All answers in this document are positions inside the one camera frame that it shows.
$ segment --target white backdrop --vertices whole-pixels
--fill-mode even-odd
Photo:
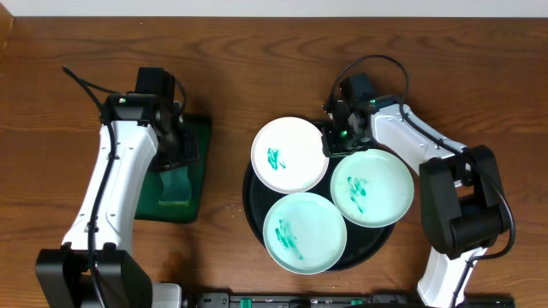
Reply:
[[[13,16],[548,17],[548,0],[0,0]]]

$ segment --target wooden table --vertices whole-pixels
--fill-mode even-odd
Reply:
[[[138,67],[165,67],[187,88],[188,111],[213,120],[197,222],[135,222],[134,258],[154,281],[235,293],[411,291],[430,251],[419,196],[372,259],[311,276],[271,260],[241,204],[258,130],[285,115],[325,119],[321,105],[336,75],[373,53],[406,66],[408,103],[419,117],[497,155],[517,240],[510,255],[475,269],[467,292],[510,293],[521,308],[543,306],[548,21],[224,18],[15,19],[0,67],[0,305],[46,305],[35,259],[40,248],[60,246],[95,164],[97,111],[62,64],[121,91],[134,87]],[[402,89],[389,63],[362,68],[381,92]]]

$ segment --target green smear on plate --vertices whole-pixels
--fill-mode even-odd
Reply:
[[[268,163],[272,166],[274,170],[277,170],[277,165],[279,164],[285,169],[285,164],[280,160],[280,151],[272,148],[268,149]]]
[[[277,240],[283,245],[286,250],[291,250],[299,260],[304,260],[301,252],[297,248],[297,238],[291,232],[291,225],[280,219],[280,228],[276,228]]]
[[[360,206],[359,199],[364,198],[367,195],[365,188],[367,180],[354,178],[354,180],[352,181],[352,176],[349,176],[347,180],[348,187],[350,188],[350,199],[356,204],[360,213],[363,214],[364,209]]]

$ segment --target white plate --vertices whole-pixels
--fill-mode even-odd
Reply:
[[[298,192],[279,199],[263,225],[272,258],[297,274],[318,274],[333,266],[346,246],[343,216],[328,199]]]
[[[414,196],[413,177],[407,166],[387,151],[356,152],[333,171],[331,196],[351,222],[380,228],[408,211]]]
[[[251,164],[259,179],[279,193],[300,193],[324,177],[329,158],[322,133],[309,121],[279,118],[266,124],[253,141]]]

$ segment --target round black tray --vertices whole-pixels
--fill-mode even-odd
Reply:
[[[308,192],[317,193],[333,202],[330,193],[331,175],[341,160],[341,158],[330,159],[324,178]],[[274,192],[265,186],[253,171],[251,163],[249,163],[243,180],[243,208],[249,226],[263,246],[265,245],[263,241],[263,223],[265,222],[266,213],[283,196],[285,194]],[[384,245],[395,225],[393,223],[383,228],[364,228],[349,222],[346,218],[344,218],[344,222],[348,233],[346,247],[341,258],[328,271],[350,269],[372,257]]]

